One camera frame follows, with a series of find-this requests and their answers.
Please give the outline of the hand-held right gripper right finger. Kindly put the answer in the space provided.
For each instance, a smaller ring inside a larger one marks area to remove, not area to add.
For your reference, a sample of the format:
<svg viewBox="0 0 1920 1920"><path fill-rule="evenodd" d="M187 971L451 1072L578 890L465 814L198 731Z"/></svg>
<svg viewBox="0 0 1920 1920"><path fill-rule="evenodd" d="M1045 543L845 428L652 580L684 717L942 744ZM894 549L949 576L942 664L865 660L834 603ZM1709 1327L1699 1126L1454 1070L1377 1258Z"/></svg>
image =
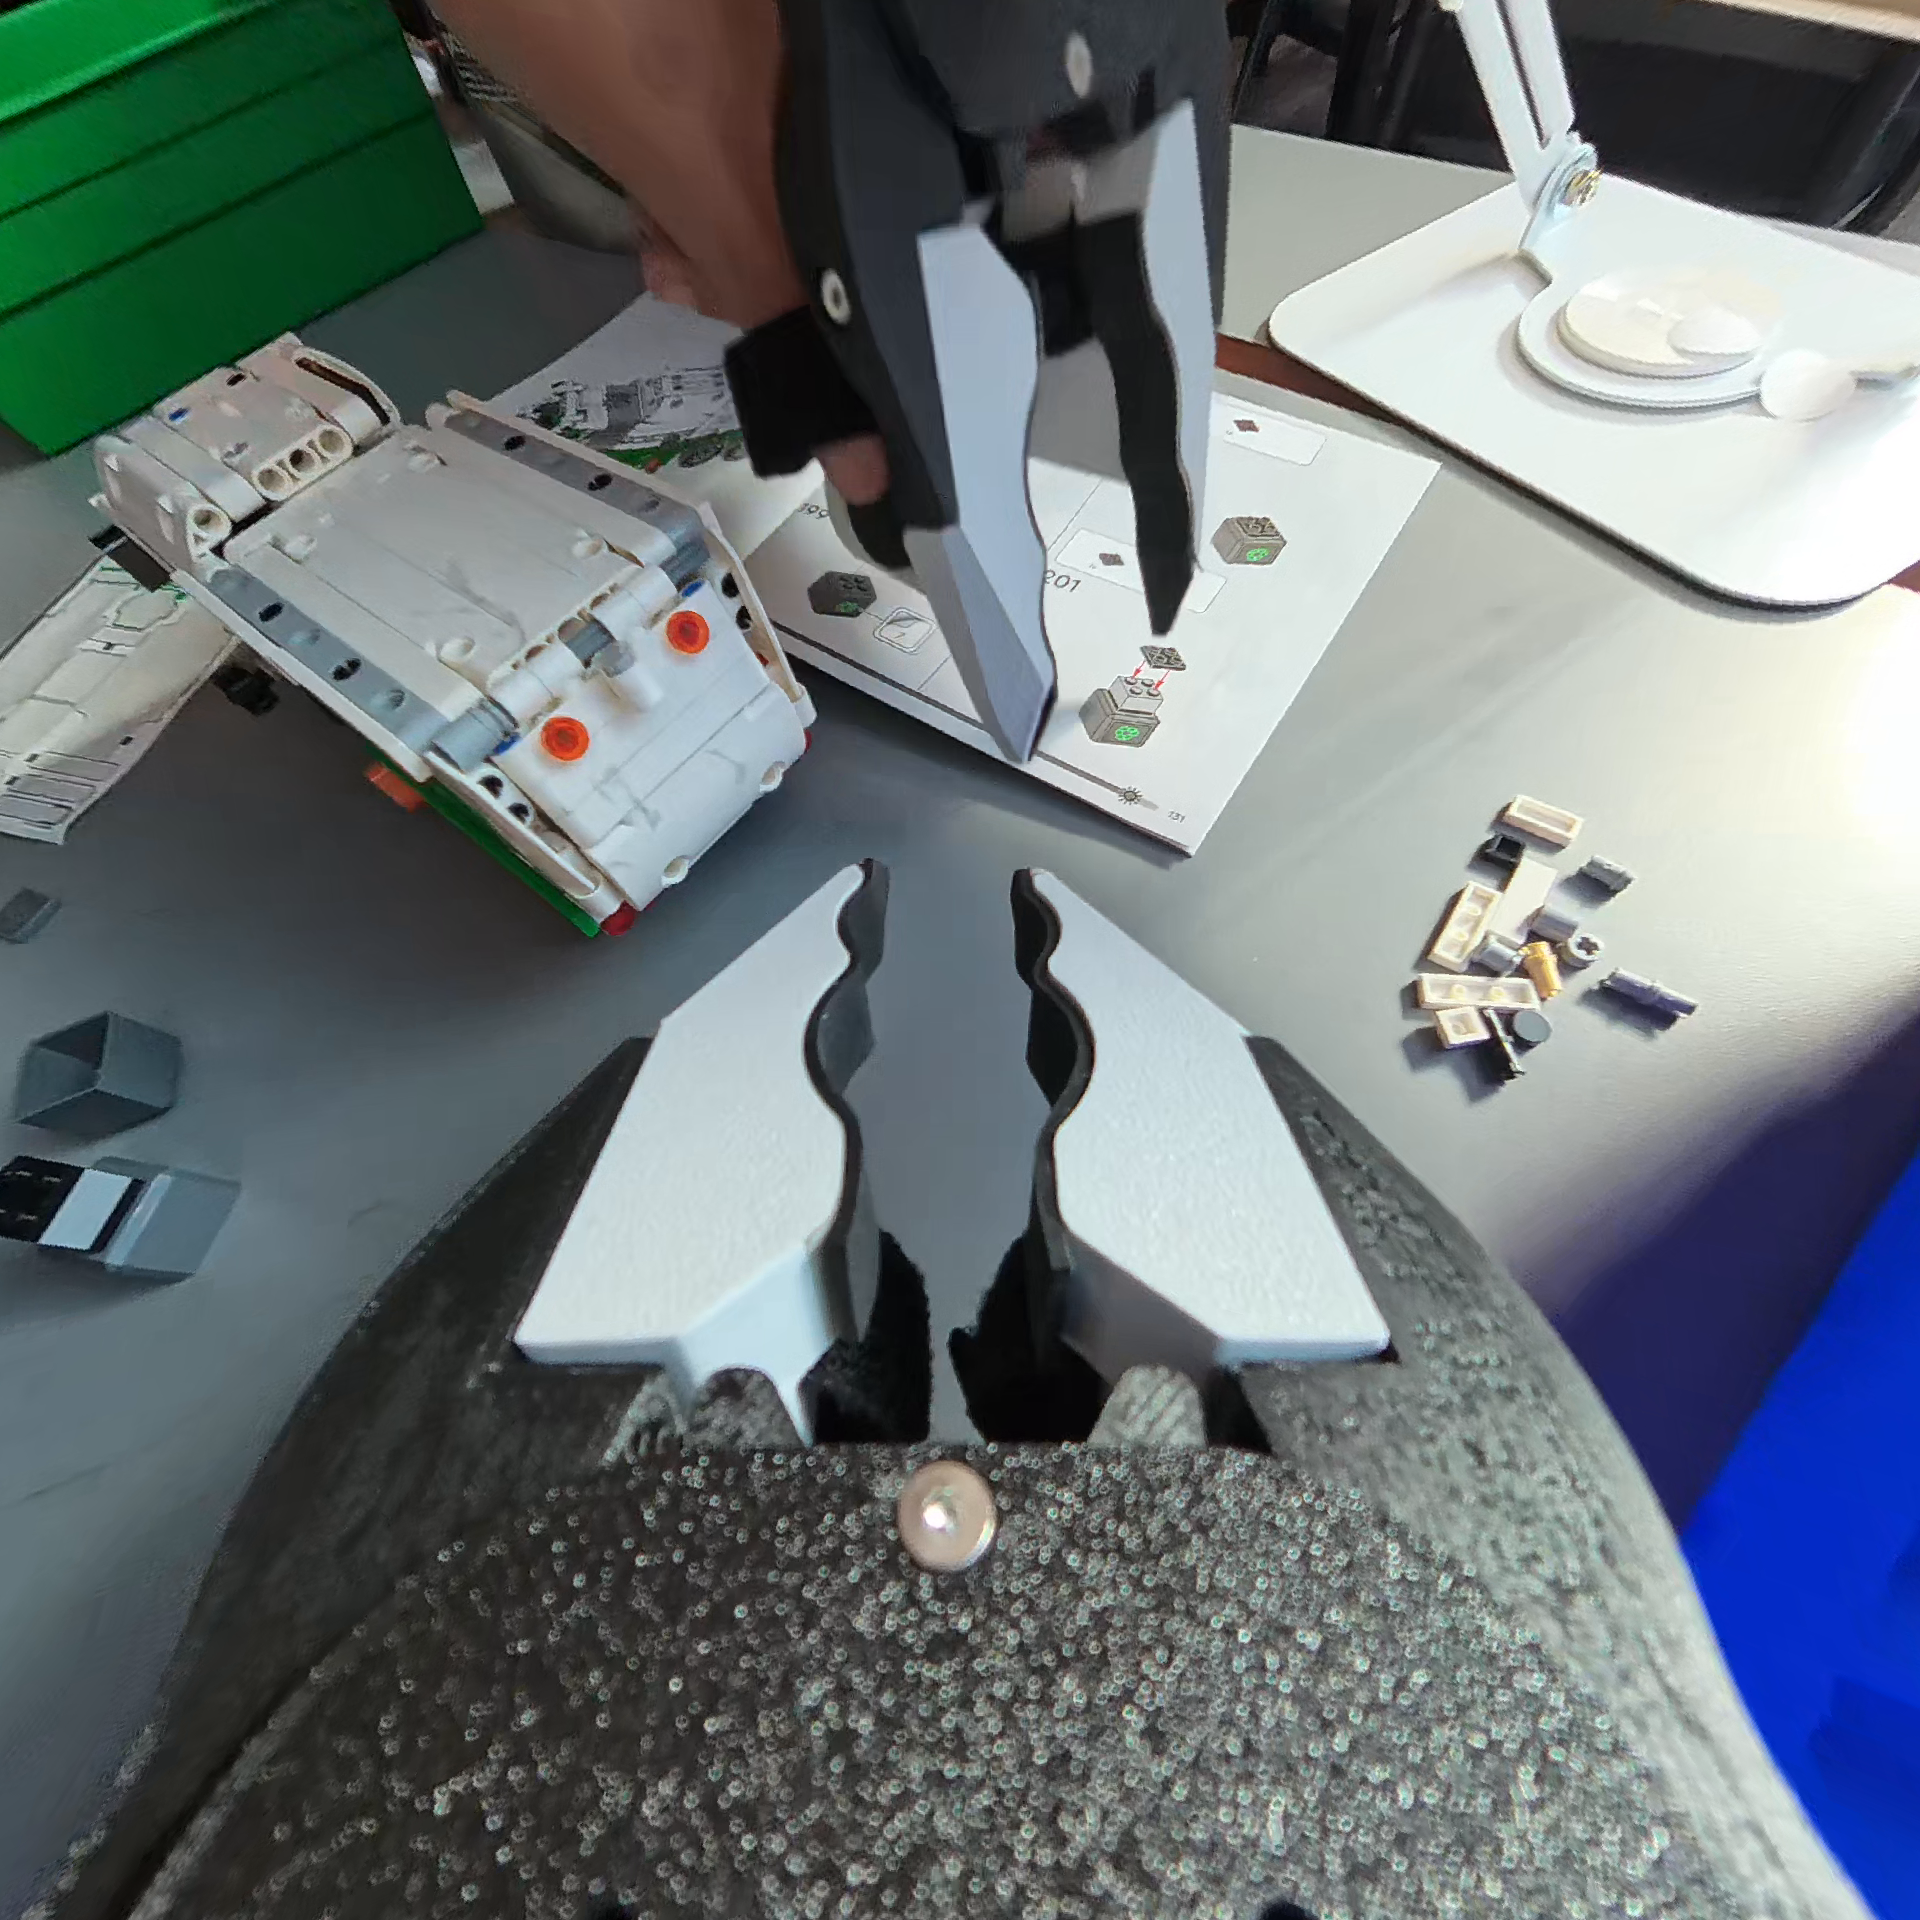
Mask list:
<svg viewBox="0 0 1920 1920"><path fill-rule="evenodd" d="M1013 882L1046 1096L1038 1333L1104 1384L1377 1360L1389 1331L1258 1040L1049 870Z"/></svg>

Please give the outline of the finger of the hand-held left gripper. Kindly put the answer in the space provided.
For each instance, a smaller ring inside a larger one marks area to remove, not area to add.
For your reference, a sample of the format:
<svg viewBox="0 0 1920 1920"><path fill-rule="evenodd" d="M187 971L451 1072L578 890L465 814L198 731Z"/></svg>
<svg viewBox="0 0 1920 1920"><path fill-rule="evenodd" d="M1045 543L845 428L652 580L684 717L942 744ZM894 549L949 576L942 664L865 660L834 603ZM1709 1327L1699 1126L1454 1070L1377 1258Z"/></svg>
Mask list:
<svg viewBox="0 0 1920 1920"><path fill-rule="evenodd" d="M1045 543L1026 486L1040 319L977 223L920 239L955 506L917 531L917 576L972 706L1008 762L1029 762L1057 698L1042 614Z"/></svg>
<svg viewBox="0 0 1920 1920"><path fill-rule="evenodd" d="M1205 506L1214 306L1194 108L1080 172L1073 260L1110 368L1149 629L1185 611Z"/></svg>

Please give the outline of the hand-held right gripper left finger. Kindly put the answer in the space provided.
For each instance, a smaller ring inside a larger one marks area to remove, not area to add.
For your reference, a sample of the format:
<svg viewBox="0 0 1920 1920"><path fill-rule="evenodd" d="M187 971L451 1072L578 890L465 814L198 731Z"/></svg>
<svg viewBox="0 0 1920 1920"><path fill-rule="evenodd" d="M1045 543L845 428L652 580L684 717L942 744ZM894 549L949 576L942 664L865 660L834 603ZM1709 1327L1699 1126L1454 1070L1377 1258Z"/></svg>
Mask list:
<svg viewBox="0 0 1920 1920"><path fill-rule="evenodd" d="M848 1084L890 875L833 875L660 1022L516 1331L523 1357L652 1363L678 1404L763 1373L801 1438L808 1373L857 1334L881 1237Z"/></svg>

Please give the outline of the grey and black lego assembly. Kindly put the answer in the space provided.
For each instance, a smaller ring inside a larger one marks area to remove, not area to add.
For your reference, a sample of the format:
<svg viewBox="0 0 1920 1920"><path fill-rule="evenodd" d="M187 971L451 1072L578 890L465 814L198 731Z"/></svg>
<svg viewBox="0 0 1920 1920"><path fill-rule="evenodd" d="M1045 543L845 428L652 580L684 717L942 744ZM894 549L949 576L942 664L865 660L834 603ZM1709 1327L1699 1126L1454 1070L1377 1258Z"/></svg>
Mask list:
<svg viewBox="0 0 1920 1920"><path fill-rule="evenodd" d="M17 1157L3 1166L3 1237L134 1279L202 1269L240 1182L131 1159L91 1166Z"/></svg>

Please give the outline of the lego instruction booklet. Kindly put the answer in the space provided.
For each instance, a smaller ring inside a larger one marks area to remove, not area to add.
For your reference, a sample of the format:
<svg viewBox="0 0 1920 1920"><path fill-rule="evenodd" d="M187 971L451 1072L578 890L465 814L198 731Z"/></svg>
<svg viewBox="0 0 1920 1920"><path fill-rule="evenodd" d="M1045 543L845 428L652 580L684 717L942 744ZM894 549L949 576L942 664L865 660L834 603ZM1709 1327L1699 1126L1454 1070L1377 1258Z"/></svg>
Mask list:
<svg viewBox="0 0 1920 1920"><path fill-rule="evenodd" d="M747 468L728 341L721 324L643 298L493 407L707 500L794 658L996 759L926 597L850 554L820 492ZM1046 371L1029 484L1061 698L1025 770L1194 852L1436 463L1217 391L1197 565L1158 637L1110 403L1094 348Z"/></svg>

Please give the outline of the pile of small lego pieces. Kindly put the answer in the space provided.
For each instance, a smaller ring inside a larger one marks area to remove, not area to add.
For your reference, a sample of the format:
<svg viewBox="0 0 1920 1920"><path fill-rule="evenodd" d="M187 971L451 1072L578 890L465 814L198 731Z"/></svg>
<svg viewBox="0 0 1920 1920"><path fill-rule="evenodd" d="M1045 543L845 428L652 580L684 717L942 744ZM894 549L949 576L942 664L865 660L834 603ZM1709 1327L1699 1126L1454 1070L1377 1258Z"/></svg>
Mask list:
<svg viewBox="0 0 1920 1920"><path fill-rule="evenodd" d="M1581 815L1545 800L1502 804L1408 986L1432 1047L1462 1054L1497 1087L1552 1042L1572 994L1654 1030L1699 1011L1696 996L1610 958L1595 919L1636 874L1585 850L1581 831Z"/></svg>

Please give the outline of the white green lego garbage truck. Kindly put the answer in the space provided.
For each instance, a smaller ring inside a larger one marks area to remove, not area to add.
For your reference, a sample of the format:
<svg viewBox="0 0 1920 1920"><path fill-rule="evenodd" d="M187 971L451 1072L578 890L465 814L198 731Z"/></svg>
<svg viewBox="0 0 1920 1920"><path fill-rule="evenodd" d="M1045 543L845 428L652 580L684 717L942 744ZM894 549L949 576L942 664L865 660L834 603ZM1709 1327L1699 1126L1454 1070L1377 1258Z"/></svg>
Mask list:
<svg viewBox="0 0 1920 1920"><path fill-rule="evenodd" d="M578 927L621 930L810 743L722 466L643 470L466 392L405 423L285 333L91 444L97 502Z"/></svg>

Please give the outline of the open grey lego box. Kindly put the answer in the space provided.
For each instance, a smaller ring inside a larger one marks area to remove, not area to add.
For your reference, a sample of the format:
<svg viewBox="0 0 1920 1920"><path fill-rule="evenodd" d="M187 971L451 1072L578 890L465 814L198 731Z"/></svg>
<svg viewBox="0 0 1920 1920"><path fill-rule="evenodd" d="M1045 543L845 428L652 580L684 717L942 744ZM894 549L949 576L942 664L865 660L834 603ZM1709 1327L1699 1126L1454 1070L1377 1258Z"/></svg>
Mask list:
<svg viewBox="0 0 1920 1920"><path fill-rule="evenodd" d="M173 1108L181 1040L120 1013L99 1013L26 1047L13 1117L58 1136L105 1138Z"/></svg>

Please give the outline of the lego sticker sheet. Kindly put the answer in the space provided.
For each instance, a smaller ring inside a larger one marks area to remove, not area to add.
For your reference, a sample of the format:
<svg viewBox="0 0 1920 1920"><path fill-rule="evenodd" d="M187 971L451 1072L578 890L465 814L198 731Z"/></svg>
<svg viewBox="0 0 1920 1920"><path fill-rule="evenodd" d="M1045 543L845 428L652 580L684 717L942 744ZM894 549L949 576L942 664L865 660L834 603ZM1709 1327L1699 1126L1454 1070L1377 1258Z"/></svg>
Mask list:
<svg viewBox="0 0 1920 1920"><path fill-rule="evenodd" d="M177 584L97 557L3 660L3 831L60 843L234 651Z"/></svg>

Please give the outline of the person's left hand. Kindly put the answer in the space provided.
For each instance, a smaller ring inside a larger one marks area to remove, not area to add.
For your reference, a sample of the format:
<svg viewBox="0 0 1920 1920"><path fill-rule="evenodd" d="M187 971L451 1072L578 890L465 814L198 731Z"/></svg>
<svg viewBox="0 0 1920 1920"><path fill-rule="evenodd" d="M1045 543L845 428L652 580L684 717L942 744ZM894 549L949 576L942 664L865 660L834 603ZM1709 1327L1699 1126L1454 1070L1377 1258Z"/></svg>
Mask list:
<svg viewBox="0 0 1920 1920"><path fill-rule="evenodd" d="M777 204L774 3L446 3L438 16L628 194L652 292L738 328L803 306Z"/></svg>

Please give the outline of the white lamp base stand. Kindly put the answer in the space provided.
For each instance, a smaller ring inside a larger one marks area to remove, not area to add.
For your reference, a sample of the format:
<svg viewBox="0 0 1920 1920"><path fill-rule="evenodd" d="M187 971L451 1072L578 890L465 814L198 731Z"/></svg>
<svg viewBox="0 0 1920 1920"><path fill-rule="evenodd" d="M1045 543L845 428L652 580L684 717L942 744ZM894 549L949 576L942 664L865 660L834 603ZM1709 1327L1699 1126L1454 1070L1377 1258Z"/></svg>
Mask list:
<svg viewBox="0 0 1920 1920"><path fill-rule="evenodd" d="M1916 570L1917 278L1604 176L1545 5L1445 5L1509 188L1290 294L1298 360L1757 608Z"/></svg>

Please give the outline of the blue chair seat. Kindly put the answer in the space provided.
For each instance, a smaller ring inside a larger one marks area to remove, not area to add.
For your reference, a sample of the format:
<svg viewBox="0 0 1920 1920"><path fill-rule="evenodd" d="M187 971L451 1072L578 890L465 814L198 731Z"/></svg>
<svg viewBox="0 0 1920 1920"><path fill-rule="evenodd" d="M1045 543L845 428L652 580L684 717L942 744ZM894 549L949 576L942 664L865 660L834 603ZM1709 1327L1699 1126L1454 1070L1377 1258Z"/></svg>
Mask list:
<svg viewBox="0 0 1920 1920"><path fill-rule="evenodd" d="M1917 1910L1916 1162L1766 1136L1558 1322L1738 1691L1875 1915Z"/></svg>

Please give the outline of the green storage box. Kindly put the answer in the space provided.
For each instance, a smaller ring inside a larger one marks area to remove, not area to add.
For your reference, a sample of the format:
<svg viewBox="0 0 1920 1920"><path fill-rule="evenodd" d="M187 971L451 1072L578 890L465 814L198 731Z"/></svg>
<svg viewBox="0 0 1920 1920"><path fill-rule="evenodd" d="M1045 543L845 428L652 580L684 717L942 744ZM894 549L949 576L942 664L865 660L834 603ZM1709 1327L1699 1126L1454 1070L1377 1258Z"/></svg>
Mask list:
<svg viewBox="0 0 1920 1920"><path fill-rule="evenodd" d="M466 239L392 6L3 19L3 416L44 453Z"/></svg>

